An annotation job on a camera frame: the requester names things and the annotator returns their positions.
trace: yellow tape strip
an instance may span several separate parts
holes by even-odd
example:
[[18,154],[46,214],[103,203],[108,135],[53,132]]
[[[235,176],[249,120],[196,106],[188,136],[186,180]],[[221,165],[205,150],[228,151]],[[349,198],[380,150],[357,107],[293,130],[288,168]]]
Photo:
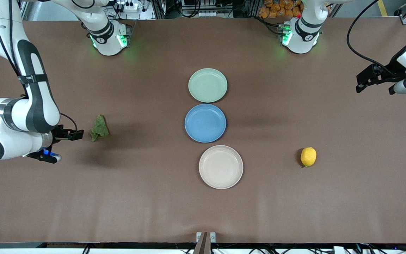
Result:
[[377,2],[377,4],[379,5],[379,9],[380,9],[380,13],[382,14],[382,17],[387,17],[388,13],[386,12],[385,4],[383,3],[383,0],[379,0]]

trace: lemon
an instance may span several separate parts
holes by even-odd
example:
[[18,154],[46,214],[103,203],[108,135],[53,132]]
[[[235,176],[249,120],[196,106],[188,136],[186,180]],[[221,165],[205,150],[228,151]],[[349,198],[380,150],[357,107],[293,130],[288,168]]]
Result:
[[316,161],[316,150],[311,146],[303,148],[300,160],[305,167],[313,165]]

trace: white plate rim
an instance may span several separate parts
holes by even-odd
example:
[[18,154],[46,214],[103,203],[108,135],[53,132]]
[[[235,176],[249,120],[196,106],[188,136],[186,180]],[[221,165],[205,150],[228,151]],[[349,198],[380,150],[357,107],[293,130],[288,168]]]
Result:
[[[190,81],[195,78],[196,75],[200,74],[200,72],[204,72],[204,71],[214,71],[216,73],[218,73],[222,78],[223,78],[223,83],[224,83],[224,93],[222,94],[222,96],[216,100],[213,101],[203,101],[203,100],[199,100],[198,98],[195,97],[195,95],[192,93],[191,89],[190,89]],[[221,98],[223,98],[225,96],[225,94],[227,94],[228,91],[228,80],[227,77],[225,77],[225,75],[219,71],[218,69],[214,69],[214,68],[203,68],[203,69],[199,69],[198,71],[195,71],[192,76],[190,77],[189,81],[187,82],[187,89],[189,90],[190,95],[192,95],[192,97],[200,102],[203,103],[213,103],[216,101],[219,101]]]
[[[228,186],[228,187],[225,187],[225,188],[214,187],[213,185],[211,185],[210,183],[208,183],[208,182],[203,178],[203,175],[202,175],[202,167],[203,167],[204,158],[206,158],[210,152],[212,152],[213,150],[216,150],[217,148],[226,148],[227,150],[229,150],[229,151],[238,159],[238,162],[239,162],[240,176],[239,176],[238,180],[236,180],[236,182],[235,182],[234,184],[232,184],[232,185],[230,185],[230,186]],[[202,156],[200,157],[200,161],[199,161],[199,163],[198,163],[198,172],[200,173],[200,177],[201,177],[201,179],[203,180],[203,182],[205,182],[205,183],[206,183],[208,186],[210,186],[211,188],[219,189],[219,190],[229,189],[229,188],[235,186],[235,185],[240,181],[240,179],[242,178],[242,175],[244,174],[244,162],[242,161],[242,157],[240,156],[240,154],[239,154],[234,148],[232,148],[232,147],[230,147],[230,146],[225,146],[225,145],[211,146],[210,148],[206,149],[206,151],[205,151],[205,152],[202,154]]]

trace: brown tabletop surface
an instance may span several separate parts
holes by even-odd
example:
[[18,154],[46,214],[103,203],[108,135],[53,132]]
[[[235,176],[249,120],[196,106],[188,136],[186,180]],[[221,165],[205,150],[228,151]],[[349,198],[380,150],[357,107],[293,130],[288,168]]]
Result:
[[[316,47],[296,55],[254,19],[140,21],[111,57],[78,22],[26,22],[58,107],[86,134],[54,146],[58,164],[0,161],[0,241],[185,242],[210,230],[220,242],[406,242],[406,95],[390,96],[392,84],[355,92],[369,63],[345,43],[351,22],[328,19]],[[361,19],[351,37],[388,63],[406,26]],[[228,79],[214,103],[228,126],[202,144],[184,118],[199,104],[187,81],[208,67]],[[0,98],[22,92],[0,58]],[[92,143],[98,114],[111,135]],[[221,144],[245,166],[227,190],[198,173]],[[297,159],[306,146],[318,153],[308,169]]]

